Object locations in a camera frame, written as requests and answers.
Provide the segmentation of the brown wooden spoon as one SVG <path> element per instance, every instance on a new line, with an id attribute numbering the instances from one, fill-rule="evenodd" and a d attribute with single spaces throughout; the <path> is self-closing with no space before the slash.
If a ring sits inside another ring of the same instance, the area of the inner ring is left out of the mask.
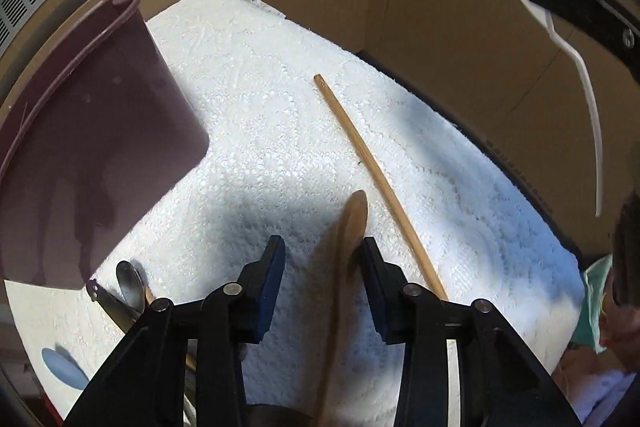
<path id="1" fill-rule="evenodd" d="M 328 425 L 329 402 L 337 382 L 341 352 L 347 343 L 348 323 L 352 314 L 355 272 L 357 270 L 356 250 L 363 240 L 368 223 L 367 193 L 358 190 L 349 196 L 334 227 L 331 239 L 331 253 L 334 261 L 334 285 L 332 314 L 326 340 L 326 354 L 322 366 L 317 398 L 314 403 L 314 418 L 311 425 Z"/>

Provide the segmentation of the bamboo chopstick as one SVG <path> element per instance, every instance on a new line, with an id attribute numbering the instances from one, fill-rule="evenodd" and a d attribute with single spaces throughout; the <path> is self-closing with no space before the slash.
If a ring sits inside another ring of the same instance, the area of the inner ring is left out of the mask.
<path id="1" fill-rule="evenodd" d="M 149 286 L 146 284 L 143 285 L 143 295 L 146 306 L 148 308 L 151 308 L 152 303 L 154 303 L 154 301 L 156 300 L 156 297 L 153 295 L 151 288 L 149 288 Z M 172 339 L 175 337 L 175 335 L 171 332 L 169 325 L 165 327 L 165 337 L 168 339 Z M 196 372 L 196 360 L 189 349 L 186 349 L 186 369 L 191 373 Z"/>
<path id="2" fill-rule="evenodd" d="M 423 246 L 418 233 L 416 233 L 416 229 L 412 225 L 404 207 L 402 207 L 400 200 L 396 196 L 393 187 L 390 185 L 390 182 L 387 181 L 383 170 L 378 165 L 378 162 L 369 150 L 366 142 L 364 142 L 362 136 L 346 113 L 346 110 L 343 108 L 340 101 L 338 101 L 338 98 L 326 83 L 326 80 L 324 80 L 320 74 L 314 75 L 314 84 L 319 89 L 324 101 L 326 101 L 326 104 L 328 104 L 337 121 L 345 131 L 349 141 L 352 142 L 352 145 L 355 147 L 355 150 L 363 164 L 366 165 L 369 170 L 375 185 L 378 187 L 378 191 L 382 194 L 388 210 L 390 210 L 390 214 L 395 219 L 402 235 L 405 237 L 405 240 L 412 250 L 413 256 L 416 258 L 416 262 L 418 262 L 424 279 L 427 281 L 428 285 L 430 285 L 433 293 L 440 300 L 448 300 L 446 289 L 444 285 L 442 285 L 437 271 L 435 270 L 430 257 L 428 257 L 427 251 Z"/>

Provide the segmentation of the large blue plastic spoon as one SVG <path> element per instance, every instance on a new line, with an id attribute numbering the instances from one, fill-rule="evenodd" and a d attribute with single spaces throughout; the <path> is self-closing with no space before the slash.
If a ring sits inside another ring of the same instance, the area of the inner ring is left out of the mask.
<path id="1" fill-rule="evenodd" d="M 85 390 L 89 378 L 74 360 L 50 348 L 41 349 L 41 358 L 50 373 L 66 386 Z"/>

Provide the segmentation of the white textured table cloth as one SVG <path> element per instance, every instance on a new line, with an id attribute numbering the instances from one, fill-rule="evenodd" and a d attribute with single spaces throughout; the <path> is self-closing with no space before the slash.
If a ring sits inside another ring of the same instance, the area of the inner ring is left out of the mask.
<path id="1" fill-rule="evenodd" d="M 276 309 L 265 339 L 243 361 L 244 385 L 251 403 L 314 416 L 332 314 L 331 239 L 352 193 L 367 193 L 367 232 L 383 258 L 410 282 L 423 282 L 382 194 L 314 84 L 320 74 L 390 181 L 448 298 L 490 301 L 544 369 L 555 369 L 584 295 L 576 257 L 453 124 L 258 0 L 181 0 L 144 21 L 206 130 L 208 149 L 90 280 L 114 291 L 116 265 L 126 260 L 155 295 L 190 303 L 235 280 L 271 235 L 281 236 L 286 260 Z M 6 280 L 29 362 L 62 418 L 81 391 L 50 373 L 41 349 L 94 377 L 122 340 L 85 285 Z M 389 426 L 404 350 L 375 332 L 358 271 L 354 289 L 327 426 Z"/>

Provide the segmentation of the stainless steel spoon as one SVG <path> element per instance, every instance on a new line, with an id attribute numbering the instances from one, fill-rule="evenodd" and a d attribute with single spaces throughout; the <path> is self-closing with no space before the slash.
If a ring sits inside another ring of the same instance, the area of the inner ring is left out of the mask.
<path id="1" fill-rule="evenodd" d="M 116 279 L 127 305 L 143 313 L 146 306 L 145 291 L 137 269 L 129 261 L 120 260 L 116 265 Z"/>

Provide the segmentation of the maroon plastic utensil holder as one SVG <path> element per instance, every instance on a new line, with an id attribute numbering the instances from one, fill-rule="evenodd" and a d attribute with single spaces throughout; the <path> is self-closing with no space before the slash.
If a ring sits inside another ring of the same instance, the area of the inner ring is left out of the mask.
<path id="1" fill-rule="evenodd" d="M 81 17 L 2 122 L 5 280 L 85 285 L 207 152 L 139 4 L 102 0 Z"/>

